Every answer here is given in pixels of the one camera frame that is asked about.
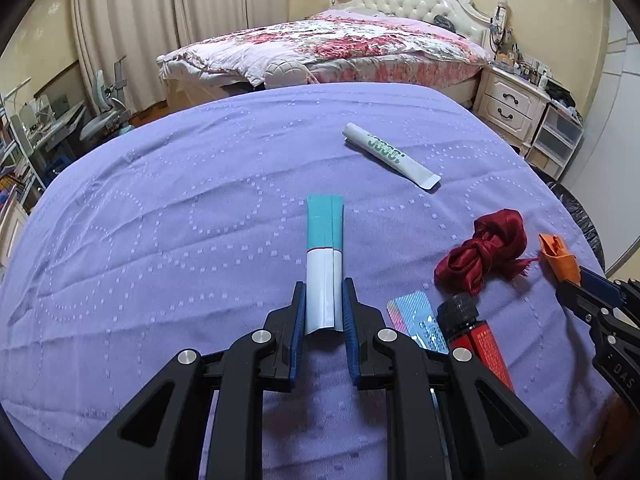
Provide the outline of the purple quilted bedspread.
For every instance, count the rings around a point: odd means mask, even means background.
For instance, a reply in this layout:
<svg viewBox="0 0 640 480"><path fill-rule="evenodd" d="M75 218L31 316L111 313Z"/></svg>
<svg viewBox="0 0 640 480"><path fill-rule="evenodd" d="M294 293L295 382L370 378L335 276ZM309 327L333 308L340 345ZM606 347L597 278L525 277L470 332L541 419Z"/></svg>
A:
<svg viewBox="0 0 640 480"><path fill-rule="evenodd" d="M438 174L424 191L348 142L349 123ZM521 157L411 84L258 91L137 128L69 166L30 214L1 284L1 404L53 478L178 351L228 348L306 276L307 197L344 200L344 272L384 308L442 293L434 267L474 220L517 210L596 257Z"/></svg>

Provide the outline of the white green tube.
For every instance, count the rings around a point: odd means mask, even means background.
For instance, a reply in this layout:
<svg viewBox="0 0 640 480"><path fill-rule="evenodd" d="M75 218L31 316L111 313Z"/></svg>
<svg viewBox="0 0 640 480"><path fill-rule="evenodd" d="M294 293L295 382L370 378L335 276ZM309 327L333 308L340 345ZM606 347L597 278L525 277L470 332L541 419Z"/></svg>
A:
<svg viewBox="0 0 640 480"><path fill-rule="evenodd" d="M351 144L362 148L398 174L409 179L424 191L431 191L439 184L440 177L427 169L396 146L389 144L379 136L349 122L343 129L343 136Z"/></svg>

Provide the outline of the black trash bag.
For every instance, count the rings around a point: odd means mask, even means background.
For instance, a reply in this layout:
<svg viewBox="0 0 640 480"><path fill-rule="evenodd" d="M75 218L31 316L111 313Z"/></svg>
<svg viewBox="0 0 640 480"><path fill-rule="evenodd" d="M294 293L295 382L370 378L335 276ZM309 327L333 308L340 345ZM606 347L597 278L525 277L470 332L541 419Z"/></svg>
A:
<svg viewBox="0 0 640 480"><path fill-rule="evenodd" d="M544 178L544 183L568 211L578 228L582 231L582 235L596 256L601 269L605 270L605 256L600 236L584 206L582 206L580 201L560 182L552 178Z"/></svg>

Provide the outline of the iridescent blue card packet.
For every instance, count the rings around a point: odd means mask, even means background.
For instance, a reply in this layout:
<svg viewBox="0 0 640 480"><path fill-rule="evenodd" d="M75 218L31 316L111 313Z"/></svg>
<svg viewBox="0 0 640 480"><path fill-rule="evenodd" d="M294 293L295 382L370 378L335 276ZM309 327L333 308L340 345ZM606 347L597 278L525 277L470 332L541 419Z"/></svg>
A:
<svg viewBox="0 0 640 480"><path fill-rule="evenodd" d="M442 354L449 352L425 292L418 290L390 300L386 310L394 329L408 335L419 347Z"/></svg>

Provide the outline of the dark red ribbon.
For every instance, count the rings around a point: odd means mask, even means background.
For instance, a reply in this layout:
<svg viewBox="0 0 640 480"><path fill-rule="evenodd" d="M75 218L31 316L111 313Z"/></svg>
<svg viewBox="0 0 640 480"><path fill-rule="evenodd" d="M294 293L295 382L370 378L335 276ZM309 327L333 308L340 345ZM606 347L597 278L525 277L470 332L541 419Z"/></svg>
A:
<svg viewBox="0 0 640 480"><path fill-rule="evenodd" d="M453 294L477 296L489 275L512 281L527 273L538 260L522 257L527 244L524 220L517 210L485 214L474 220L472 236L437 263L434 281Z"/></svg>

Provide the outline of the white bookshelf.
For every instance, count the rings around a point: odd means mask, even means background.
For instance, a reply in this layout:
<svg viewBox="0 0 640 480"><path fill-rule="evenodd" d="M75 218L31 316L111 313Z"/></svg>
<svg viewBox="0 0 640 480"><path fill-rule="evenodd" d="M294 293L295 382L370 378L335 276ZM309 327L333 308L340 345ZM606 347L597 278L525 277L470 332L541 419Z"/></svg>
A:
<svg viewBox="0 0 640 480"><path fill-rule="evenodd" d="M30 194L42 191L32 163L32 144L17 114L11 115L8 98L1 96L1 275L6 273L28 220Z"/></svg>

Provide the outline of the plastic drawer unit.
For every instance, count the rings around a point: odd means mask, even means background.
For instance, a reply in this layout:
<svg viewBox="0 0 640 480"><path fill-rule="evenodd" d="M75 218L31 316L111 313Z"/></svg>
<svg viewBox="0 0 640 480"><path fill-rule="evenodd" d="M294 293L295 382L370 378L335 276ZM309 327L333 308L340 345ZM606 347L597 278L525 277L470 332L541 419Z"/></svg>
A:
<svg viewBox="0 0 640 480"><path fill-rule="evenodd" d="M525 159L559 181L583 135L584 126L576 110L551 101L544 109Z"/></svg>

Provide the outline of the white bed with headboard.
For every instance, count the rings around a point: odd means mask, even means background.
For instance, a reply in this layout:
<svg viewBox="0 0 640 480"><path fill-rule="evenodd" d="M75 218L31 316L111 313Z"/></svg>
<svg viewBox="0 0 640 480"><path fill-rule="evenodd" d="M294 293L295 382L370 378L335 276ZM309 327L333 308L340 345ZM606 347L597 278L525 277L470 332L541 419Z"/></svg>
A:
<svg viewBox="0 0 640 480"><path fill-rule="evenodd" d="M508 22L508 4L506 0L497 0L493 14L487 15L477 10L473 0L330 0L328 10L355 11L362 14L381 13L396 18L430 23L471 39L490 54L490 61L496 47L502 40ZM463 106L470 106L480 84L482 67L471 78L436 89L445 96ZM263 86L254 88L246 82L236 82L225 86L214 86L205 81L164 81L167 99L172 108L184 108L226 98L238 96L254 90L270 90Z"/></svg>

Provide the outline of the teal white box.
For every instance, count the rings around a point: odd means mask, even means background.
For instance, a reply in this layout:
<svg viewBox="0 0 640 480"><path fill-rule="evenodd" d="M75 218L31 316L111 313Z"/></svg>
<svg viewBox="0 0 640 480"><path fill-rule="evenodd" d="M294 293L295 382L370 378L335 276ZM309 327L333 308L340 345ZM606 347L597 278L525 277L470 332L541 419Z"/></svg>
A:
<svg viewBox="0 0 640 480"><path fill-rule="evenodd" d="M307 197L307 334L317 330L344 330L343 214L344 204L341 196Z"/></svg>

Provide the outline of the red bottle black cap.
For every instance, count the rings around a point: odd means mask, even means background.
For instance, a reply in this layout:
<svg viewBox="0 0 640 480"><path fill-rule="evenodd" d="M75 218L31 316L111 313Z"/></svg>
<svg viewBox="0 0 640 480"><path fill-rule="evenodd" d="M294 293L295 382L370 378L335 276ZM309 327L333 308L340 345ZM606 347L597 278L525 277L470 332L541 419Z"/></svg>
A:
<svg viewBox="0 0 640 480"><path fill-rule="evenodd" d="M480 318L474 299L462 292L437 308L436 320L448 347L465 348L477 356L510 390L506 363L488 323Z"/></svg>

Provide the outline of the grey study desk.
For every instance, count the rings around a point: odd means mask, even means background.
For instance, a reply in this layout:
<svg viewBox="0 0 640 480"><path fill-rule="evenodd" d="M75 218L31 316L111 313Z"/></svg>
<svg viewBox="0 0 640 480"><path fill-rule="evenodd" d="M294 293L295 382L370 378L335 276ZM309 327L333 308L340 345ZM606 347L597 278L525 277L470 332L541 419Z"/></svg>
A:
<svg viewBox="0 0 640 480"><path fill-rule="evenodd" d="M28 103L20 115L16 98L31 80L28 77L1 95L1 165L17 164L23 157L30 160L34 170L43 172L56 148L78 128L87 107L80 101L56 117L46 96L42 96L34 104Z"/></svg>

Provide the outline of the white nightstand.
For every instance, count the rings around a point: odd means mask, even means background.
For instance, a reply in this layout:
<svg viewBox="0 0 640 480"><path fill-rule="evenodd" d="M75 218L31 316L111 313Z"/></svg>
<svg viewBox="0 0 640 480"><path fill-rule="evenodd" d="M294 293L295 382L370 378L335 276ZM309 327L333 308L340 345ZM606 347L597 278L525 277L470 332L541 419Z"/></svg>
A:
<svg viewBox="0 0 640 480"><path fill-rule="evenodd" d="M546 92L488 65L482 70L473 113L525 157L549 102Z"/></svg>

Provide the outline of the pink floral quilt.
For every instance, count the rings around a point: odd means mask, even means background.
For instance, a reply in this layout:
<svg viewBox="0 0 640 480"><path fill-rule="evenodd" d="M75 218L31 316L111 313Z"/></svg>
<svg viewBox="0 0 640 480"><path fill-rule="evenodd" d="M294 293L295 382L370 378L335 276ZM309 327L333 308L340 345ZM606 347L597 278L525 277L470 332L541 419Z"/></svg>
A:
<svg viewBox="0 0 640 480"><path fill-rule="evenodd" d="M304 20L208 38L156 59L164 81L246 82L273 87L280 65L296 84L408 82L435 89L458 84L489 64L471 39L430 23L381 13L327 10Z"/></svg>

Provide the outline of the beige curtain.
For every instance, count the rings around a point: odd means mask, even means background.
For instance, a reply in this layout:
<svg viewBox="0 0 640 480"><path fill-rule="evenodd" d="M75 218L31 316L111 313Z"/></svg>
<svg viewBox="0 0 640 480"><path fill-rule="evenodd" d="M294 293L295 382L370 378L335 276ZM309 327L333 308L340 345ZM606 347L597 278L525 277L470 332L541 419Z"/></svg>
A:
<svg viewBox="0 0 640 480"><path fill-rule="evenodd" d="M70 0L82 80L124 63L125 101L142 112L163 101L156 59L210 37L284 22L288 0Z"/></svg>

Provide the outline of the white round bin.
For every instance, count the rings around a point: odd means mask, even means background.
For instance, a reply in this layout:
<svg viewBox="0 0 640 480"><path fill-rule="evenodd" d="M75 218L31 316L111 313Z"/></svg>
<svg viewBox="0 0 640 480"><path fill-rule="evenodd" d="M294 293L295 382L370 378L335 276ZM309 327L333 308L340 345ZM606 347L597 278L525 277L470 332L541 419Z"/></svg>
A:
<svg viewBox="0 0 640 480"><path fill-rule="evenodd" d="M307 83L308 70L302 63L295 61L273 61L264 73L266 89L300 86Z"/></svg>

